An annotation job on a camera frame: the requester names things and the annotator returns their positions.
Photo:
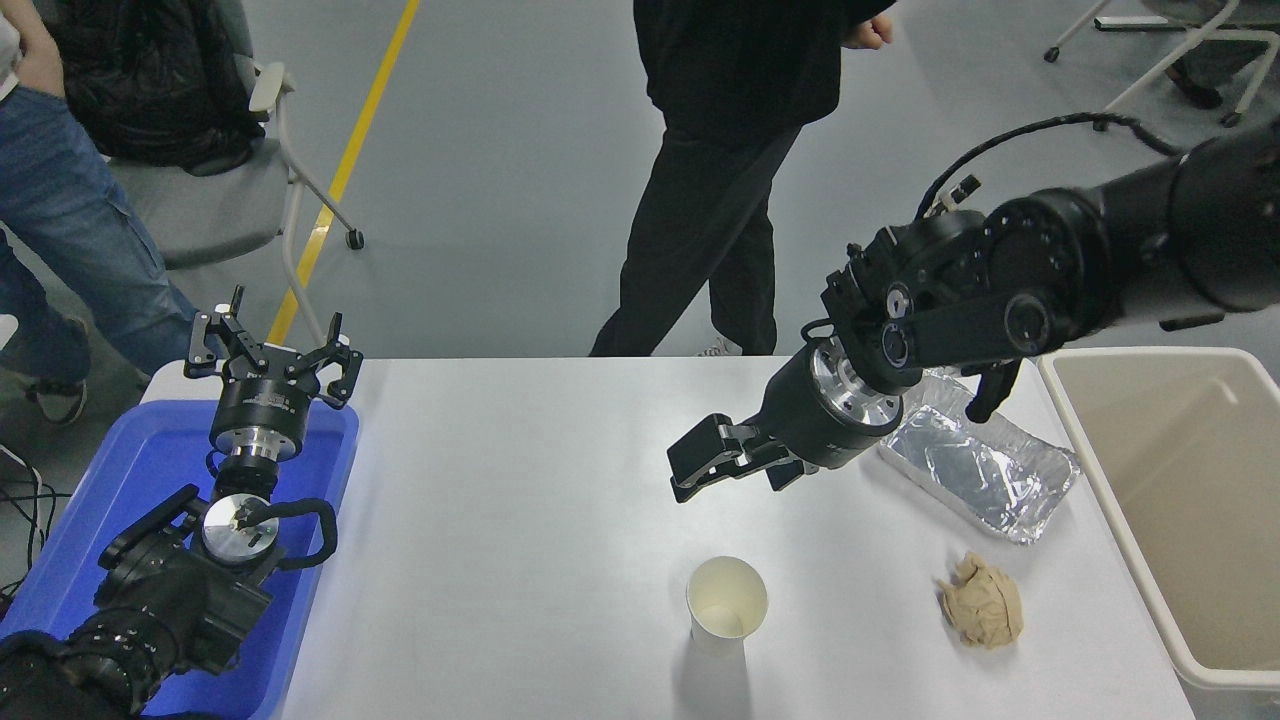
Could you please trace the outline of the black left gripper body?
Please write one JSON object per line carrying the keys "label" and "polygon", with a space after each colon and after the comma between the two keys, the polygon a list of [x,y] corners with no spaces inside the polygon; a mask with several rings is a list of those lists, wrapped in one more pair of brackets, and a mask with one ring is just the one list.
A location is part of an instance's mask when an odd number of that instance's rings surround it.
{"label": "black left gripper body", "polygon": [[230,443],[236,430],[251,427],[273,430],[289,443],[303,441],[319,389],[315,370],[301,363],[302,354],[296,350],[268,345],[264,352],[265,369],[246,355],[225,360],[221,396],[210,430],[212,443]]}

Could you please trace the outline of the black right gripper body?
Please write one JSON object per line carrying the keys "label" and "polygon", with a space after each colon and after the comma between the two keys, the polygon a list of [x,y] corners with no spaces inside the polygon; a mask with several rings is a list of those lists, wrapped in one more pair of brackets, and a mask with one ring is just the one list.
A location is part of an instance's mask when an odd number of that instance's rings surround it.
{"label": "black right gripper body", "polygon": [[899,398],[873,389],[841,345],[808,345],[769,379],[756,425],[791,455],[838,469],[899,427]]}

